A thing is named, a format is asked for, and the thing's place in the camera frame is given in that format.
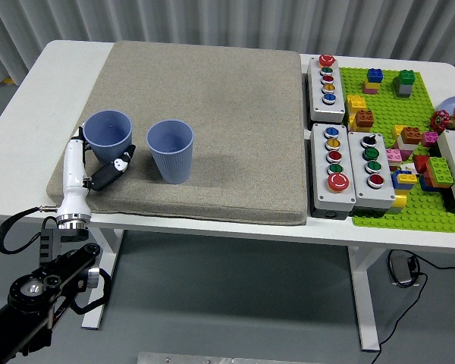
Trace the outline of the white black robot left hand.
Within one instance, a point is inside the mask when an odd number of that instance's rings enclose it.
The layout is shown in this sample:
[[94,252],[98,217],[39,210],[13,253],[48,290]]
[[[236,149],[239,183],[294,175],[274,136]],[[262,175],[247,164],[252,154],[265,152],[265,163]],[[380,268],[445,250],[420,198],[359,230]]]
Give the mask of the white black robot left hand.
[[[133,125],[129,120],[88,120],[71,137],[64,152],[63,200],[57,211],[60,228],[87,224],[91,209],[89,191],[101,191],[118,180],[129,167],[136,146],[132,144]],[[103,166],[92,177],[86,173],[86,150],[91,148]]]

